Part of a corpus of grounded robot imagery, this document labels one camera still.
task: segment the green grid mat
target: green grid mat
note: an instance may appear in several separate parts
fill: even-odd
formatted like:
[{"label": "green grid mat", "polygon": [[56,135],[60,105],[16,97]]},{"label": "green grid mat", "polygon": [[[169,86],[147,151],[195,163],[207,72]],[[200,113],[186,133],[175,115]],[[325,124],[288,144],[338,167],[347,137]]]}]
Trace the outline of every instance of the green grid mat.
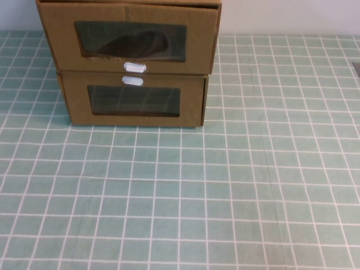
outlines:
[{"label": "green grid mat", "polygon": [[0,31],[0,269],[360,269],[359,47],[220,36],[204,128],[79,127]]}]

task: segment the white wall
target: white wall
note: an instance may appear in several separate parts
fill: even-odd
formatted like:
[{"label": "white wall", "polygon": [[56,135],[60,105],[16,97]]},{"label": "white wall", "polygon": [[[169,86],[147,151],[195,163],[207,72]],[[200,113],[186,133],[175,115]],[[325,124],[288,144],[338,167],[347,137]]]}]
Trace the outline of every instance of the white wall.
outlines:
[{"label": "white wall", "polygon": [[[360,0],[222,0],[223,34],[360,35]],[[35,0],[0,0],[0,29],[40,30]]]}]

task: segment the drawer window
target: drawer window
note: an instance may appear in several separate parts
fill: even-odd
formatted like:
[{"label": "drawer window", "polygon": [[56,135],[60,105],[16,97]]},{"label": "drawer window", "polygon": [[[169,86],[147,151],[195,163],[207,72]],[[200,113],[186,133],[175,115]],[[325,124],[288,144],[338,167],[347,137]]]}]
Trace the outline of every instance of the drawer window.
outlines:
[{"label": "drawer window", "polygon": [[89,85],[95,115],[179,117],[180,89]]},{"label": "drawer window", "polygon": [[76,21],[85,57],[185,62],[185,25],[116,21]]}]

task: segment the drawer handle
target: drawer handle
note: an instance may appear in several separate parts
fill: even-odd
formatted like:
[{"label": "drawer handle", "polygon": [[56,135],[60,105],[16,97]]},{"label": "drawer handle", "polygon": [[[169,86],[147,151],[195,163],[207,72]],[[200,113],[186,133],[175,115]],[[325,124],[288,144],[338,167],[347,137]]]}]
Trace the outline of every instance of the drawer handle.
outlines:
[{"label": "drawer handle", "polygon": [[123,83],[130,84],[131,86],[142,86],[144,81],[141,78],[123,76]]},{"label": "drawer handle", "polygon": [[143,73],[146,70],[146,65],[126,62],[124,68],[127,72]]}]

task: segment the cardboard drawer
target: cardboard drawer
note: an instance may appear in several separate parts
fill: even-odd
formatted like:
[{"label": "cardboard drawer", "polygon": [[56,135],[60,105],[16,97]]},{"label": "cardboard drawer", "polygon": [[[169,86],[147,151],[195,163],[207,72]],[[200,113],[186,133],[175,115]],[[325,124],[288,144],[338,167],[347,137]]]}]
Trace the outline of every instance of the cardboard drawer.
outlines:
[{"label": "cardboard drawer", "polygon": [[207,76],[130,75],[58,73],[73,124],[203,125]]},{"label": "cardboard drawer", "polygon": [[210,74],[219,6],[40,2],[38,9],[61,71]]}]

